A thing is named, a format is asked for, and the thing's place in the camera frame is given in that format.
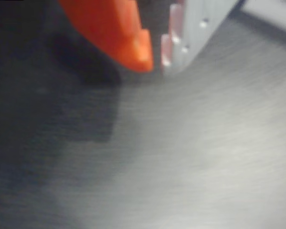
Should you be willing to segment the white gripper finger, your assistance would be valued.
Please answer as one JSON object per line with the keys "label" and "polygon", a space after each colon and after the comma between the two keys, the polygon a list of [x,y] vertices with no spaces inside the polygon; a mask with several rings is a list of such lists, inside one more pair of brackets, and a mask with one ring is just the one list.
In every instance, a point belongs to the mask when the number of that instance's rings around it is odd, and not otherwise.
{"label": "white gripper finger", "polygon": [[161,36],[164,75],[185,70],[237,5],[237,0],[179,0],[170,5],[168,33]]}

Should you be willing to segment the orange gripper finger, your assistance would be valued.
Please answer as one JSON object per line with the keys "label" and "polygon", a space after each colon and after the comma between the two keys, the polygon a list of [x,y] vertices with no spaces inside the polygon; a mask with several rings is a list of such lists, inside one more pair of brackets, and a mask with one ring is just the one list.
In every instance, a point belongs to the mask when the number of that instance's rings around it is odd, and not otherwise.
{"label": "orange gripper finger", "polygon": [[122,66],[139,73],[153,69],[148,29],[141,25],[135,0],[60,0],[72,26]]}

